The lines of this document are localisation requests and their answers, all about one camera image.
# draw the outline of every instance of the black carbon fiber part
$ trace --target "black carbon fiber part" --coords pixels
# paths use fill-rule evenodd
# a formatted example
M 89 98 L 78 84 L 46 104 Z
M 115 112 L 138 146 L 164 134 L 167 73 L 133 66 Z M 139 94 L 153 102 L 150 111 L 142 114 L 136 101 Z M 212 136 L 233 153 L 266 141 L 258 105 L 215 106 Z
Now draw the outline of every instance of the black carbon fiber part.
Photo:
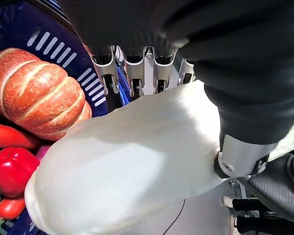
M 266 169 L 240 182 L 281 217 L 294 221 L 294 153 L 267 163 Z

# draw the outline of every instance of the red tomato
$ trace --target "red tomato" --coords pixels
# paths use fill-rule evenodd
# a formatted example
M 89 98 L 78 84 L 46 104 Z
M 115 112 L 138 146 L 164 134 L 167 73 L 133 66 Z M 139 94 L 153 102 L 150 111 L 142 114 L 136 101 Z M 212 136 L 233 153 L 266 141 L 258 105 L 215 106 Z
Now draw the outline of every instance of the red tomato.
M 5 198 L 0 202 L 0 218 L 13 220 L 17 218 L 25 209 L 25 199 Z

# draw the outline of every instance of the robotic hand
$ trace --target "robotic hand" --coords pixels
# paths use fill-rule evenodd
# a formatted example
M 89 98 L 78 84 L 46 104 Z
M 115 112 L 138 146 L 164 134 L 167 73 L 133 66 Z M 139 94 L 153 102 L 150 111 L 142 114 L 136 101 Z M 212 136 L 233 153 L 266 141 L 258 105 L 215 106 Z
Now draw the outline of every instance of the robotic hand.
M 186 59 L 181 77 L 195 65 L 219 109 L 221 177 L 256 173 L 294 124 L 294 0 L 60 4 L 94 55 L 107 96 L 118 93 L 111 45 L 124 51 L 132 96 L 143 94 L 146 46 L 154 50 L 154 93 L 168 87 L 177 49 Z

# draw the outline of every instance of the blue plastic crate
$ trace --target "blue plastic crate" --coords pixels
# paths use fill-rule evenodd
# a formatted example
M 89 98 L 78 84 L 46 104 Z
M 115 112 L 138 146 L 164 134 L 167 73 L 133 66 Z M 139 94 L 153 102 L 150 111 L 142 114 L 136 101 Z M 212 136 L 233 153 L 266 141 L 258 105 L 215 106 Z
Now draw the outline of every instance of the blue plastic crate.
M 0 7 L 0 50 L 24 49 L 44 61 L 62 66 L 80 83 L 93 117 L 108 113 L 103 87 L 79 38 L 72 32 L 55 0 L 17 1 Z M 123 105 L 130 102 L 129 87 L 119 68 Z M 2 225 L 2 235 L 45 235 L 32 223 L 26 210 Z

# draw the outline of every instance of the black cable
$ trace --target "black cable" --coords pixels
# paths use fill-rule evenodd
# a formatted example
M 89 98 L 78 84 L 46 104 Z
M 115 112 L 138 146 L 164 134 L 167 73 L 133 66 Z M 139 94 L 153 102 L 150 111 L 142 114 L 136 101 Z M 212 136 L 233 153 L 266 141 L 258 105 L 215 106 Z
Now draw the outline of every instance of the black cable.
M 113 55 L 116 55 L 116 52 L 117 52 L 117 45 L 114 45 L 113 46 Z
M 151 48 L 151 47 L 147 47 L 146 50 L 145 50 L 145 55 L 144 55 L 144 57 L 147 55 L 149 49 L 152 51 L 152 48 Z
M 165 230 L 165 232 L 162 235 L 165 235 L 167 233 L 167 231 L 172 227 L 172 225 L 177 221 L 177 219 L 179 218 L 179 216 L 182 214 L 182 211 L 184 209 L 184 206 L 185 206 L 185 199 L 184 199 L 184 202 L 183 202 L 183 205 L 182 205 L 182 208 L 181 208 L 180 213 L 177 215 L 177 217 L 175 218 L 175 220 L 170 224 L 170 226 L 167 228 L 167 230 Z

